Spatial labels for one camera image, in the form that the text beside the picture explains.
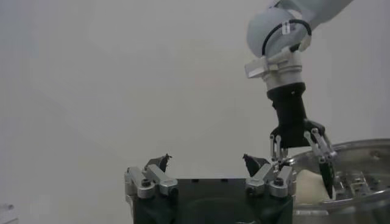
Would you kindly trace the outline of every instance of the bolt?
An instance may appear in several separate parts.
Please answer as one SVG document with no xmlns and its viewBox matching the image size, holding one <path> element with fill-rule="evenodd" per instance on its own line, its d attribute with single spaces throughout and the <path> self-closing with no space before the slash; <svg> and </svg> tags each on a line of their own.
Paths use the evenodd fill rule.
<svg viewBox="0 0 390 224">
<path fill-rule="evenodd" d="M 274 184 L 275 184 L 276 186 L 282 186 L 284 183 L 285 183 L 285 182 L 284 182 L 283 179 L 280 178 L 280 177 L 277 177 L 277 178 L 274 180 Z"/>
<path fill-rule="evenodd" d="M 311 129 L 311 132 L 312 132 L 313 134 L 316 134 L 316 133 L 318 133 L 318 129 L 317 129 L 317 128 L 313 128 L 313 129 Z"/>
<path fill-rule="evenodd" d="M 148 179 L 143 179 L 141 181 L 141 186 L 142 187 L 149 187 L 151 184 L 152 184 L 152 182 L 150 180 L 148 180 Z"/>
</svg>

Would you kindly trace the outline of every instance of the silver tray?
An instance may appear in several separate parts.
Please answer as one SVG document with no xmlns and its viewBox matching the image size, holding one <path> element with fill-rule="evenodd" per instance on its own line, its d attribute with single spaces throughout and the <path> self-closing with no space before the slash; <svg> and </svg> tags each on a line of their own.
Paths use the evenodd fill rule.
<svg viewBox="0 0 390 224">
<path fill-rule="evenodd" d="M 336 200 L 296 205 L 293 223 L 390 223 L 390 139 L 334 145 Z M 297 172 L 319 173 L 311 152 L 289 159 Z"/>
</svg>

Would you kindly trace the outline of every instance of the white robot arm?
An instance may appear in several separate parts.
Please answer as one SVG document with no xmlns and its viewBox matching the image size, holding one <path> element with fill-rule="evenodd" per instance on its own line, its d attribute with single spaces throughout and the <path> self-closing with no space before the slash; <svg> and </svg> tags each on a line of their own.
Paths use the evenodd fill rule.
<svg viewBox="0 0 390 224">
<path fill-rule="evenodd" d="M 311 31 L 336 16 L 352 0 L 279 0 L 249 23 L 247 42 L 258 59 L 245 65 L 249 79 L 262 78 L 279 125 L 270 134 L 271 157 L 283 166 L 288 149 L 310 146 L 318 157 L 328 194 L 332 197 L 332 159 L 336 152 L 325 127 L 307 119 L 302 94 L 300 52 L 311 43 Z M 289 12 L 294 10 L 302 18 Z"/>
<path fill-rule="evenodd" d="M 249 23 L 247 32 L 248 46 L 257 57 L 261 57 L 261 45 L 267 34 L 277 25 L 289 19 L 301 19 L 306 21 L 312 30 L 321 23 L 326 23 L 341 12 L 352 0 L 278 0 L 269 8 L 258 15 Z M 302 15 L 295 18 L 289 12 L 294 10 Z M 269 40 L 266 55 L 272 56 L 280 52 L 286 46 L 292 46 L 301 42 L 306 35 L 303 26 L 296 26 L 289 35 L 275 33 Z"/>
</svg>

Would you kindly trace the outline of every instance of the silver clamp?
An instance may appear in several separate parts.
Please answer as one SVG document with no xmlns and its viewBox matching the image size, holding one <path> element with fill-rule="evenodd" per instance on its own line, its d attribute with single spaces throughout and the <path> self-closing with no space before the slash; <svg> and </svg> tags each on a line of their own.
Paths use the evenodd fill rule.
<svg viewBox="0 0 390 224">
<path fill-rule="evenodd" d="M 260 170 L 245 180 L 246 192 L 257 196 L 264 193 L 265 187 L 274 179 L 274 168 L 270 164 L 264 164 Z"/>
<path fill-rule="evenodd" d="M 283 166 L 277 178 L 269 183 L 269 193 L 272 196 L 283 198 L 288 195 L 288 187 L 292 183 L 293 168 L 291 166 Z"/>
<path fill-rule="evenodd" d="M 148 180 L 140 168 L 129 167 L 124 175 L 126 196 L 137 195 L 139 198 L 151 198 L 154 196 L 155 183 Z"/>
<path fill-rule="evenodd" d="M 333 158 L 336 157 L 337 153 L 333 149 L 332 144 L 328 139 L 328 136 L 325 133 L 323 136 L 321 136 L 318 128 L 313 128 L 310 132 L 305 131 L 303 136 L 309 142 L 313 153 L 319 158 L 320 163 L 331 161 Z"/>
<path fill-rule="evenodd" d="M 160 192 L 166 196 L 176 196 L 178 193 L 177 190 L 177 180 L 174 178 L 168 177 L 160 168 L 155 164 L 148 165 L 146 167 L 145 175 L 156 182 L 159 185 Z"/>
</svg>

